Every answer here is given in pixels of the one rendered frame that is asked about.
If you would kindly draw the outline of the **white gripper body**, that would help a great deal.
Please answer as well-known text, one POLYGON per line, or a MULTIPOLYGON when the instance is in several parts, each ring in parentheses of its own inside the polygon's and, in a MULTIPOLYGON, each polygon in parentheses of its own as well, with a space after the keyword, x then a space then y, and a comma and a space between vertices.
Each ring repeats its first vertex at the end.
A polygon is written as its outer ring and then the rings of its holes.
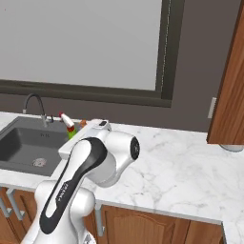
POLYGON ((59 150, 62 159, 67 160, 71 154, 73 146, 83 137, 87 136, 88 131, 95 125, 95 121, 89 121, 87 125, 79 130, 76 135, 69 139, 59 150))

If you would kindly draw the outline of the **green spray bottle red nozzle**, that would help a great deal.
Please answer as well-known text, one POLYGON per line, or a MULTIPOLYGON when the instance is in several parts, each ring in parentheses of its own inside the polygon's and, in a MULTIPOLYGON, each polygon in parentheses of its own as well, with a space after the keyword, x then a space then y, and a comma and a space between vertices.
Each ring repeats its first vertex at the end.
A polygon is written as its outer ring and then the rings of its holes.
POLYGON ((68 138, 72 139, 76 135, 76 128, 72 120, 63 112, 59 113, 60 121, 63 122, 67 127, 68 138))

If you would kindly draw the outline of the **dark grey sink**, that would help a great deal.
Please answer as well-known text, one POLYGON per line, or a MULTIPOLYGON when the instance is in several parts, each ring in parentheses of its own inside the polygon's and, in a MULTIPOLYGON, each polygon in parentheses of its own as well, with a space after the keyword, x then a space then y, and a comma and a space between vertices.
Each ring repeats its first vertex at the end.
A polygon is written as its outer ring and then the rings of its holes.
POLYGON ((47 128, 40 118, 16 117, 0 131, 0 169, 51 176, 69 140, 66 126, 54 121, 47 128))

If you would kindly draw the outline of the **black curved tap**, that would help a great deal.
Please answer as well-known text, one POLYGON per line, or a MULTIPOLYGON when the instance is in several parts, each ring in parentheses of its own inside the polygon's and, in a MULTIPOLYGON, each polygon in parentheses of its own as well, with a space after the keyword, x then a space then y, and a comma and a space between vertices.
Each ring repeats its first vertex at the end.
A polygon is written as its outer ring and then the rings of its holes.
POLYGON ((38 94, 36 94, 36 93, 30 93, 30 94, 27 95, 27 97, 25 99, 25 102, 24 102, 24 108, 22 110, 22 113, 23 114, 27 114, 27 109, 28 109, 29 101, 33 97, 35 97, 36 100, 37 100, 37 103, 38 103, 39 109, 40 109, 40 116, 41 116, 41 119, 43 121, 43 125, 44 125, 45 128, 47 128, 50 123, 53 123, 54 122, 53 116, 51 115, 51 118, 48 119, 48 117, 47 117, 47 115, 45 113, 45 110, 44 110, 44 105, 43 105, 42 99, 41 99, 41 97, 38 94))

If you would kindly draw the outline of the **wooden cupboard door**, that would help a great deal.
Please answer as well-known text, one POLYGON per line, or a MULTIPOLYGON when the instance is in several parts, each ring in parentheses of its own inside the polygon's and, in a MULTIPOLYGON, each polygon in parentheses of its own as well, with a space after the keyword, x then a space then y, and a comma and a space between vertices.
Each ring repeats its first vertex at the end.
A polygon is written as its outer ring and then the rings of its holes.
POLYGON ((216 224, 192 221, 185 244, 224 244, 222 227, 216 224))
POLYGON ((84 218, 97 244, 185 244, 190 220, 103 205, 102 236, 98 235, 95 211, 84 218))
POLYGON ((13 196, 18 209, 25 212, 22 220, 13 215, 14 229, 19 241, 22 241, 36 216, 37 206, 33 192, 16 190, 13 196))
POLYGON ((0 244, 18 244, 18 238, 9 218, 0 209, 0 244))

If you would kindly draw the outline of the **dark framed window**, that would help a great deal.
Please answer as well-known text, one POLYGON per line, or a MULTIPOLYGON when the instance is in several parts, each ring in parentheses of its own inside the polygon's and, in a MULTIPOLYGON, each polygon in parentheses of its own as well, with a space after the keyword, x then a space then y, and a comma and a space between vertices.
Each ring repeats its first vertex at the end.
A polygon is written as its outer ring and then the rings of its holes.
POLYGON ((185 0, 0 0, 0 93, 168 108, 185 0))

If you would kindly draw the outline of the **white round object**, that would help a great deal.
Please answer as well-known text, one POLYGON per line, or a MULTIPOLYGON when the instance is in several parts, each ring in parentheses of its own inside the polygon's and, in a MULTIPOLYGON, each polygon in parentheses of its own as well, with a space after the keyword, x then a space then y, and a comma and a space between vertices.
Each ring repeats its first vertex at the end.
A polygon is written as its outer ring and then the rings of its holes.
POLYGON ((223 148, 226 151, 233 152, 233 153, 239 153, 244 150, 244 145, 219 145, 221 148, 223 148))

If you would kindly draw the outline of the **white wall socket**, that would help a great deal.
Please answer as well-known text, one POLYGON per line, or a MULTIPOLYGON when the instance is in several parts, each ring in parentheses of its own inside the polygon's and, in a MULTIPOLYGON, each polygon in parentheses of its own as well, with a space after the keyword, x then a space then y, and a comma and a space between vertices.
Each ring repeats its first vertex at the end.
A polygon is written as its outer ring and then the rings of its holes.
POLYGON ((216 103, 216 97, 212 98, 211 105, 209 108, 209 113, 208 113, 208 118, 211 119, 214 114, 214 108, 215 108, 215 103, 216 103))

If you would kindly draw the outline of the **wooden wall cabinet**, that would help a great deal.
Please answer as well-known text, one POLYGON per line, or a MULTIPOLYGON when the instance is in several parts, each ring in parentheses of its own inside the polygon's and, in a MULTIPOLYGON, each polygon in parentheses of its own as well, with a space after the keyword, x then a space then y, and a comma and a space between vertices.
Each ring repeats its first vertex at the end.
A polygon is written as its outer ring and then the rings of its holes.
POLYGON ((244 146, 244 0, 240 1, 207 143, 244 146))

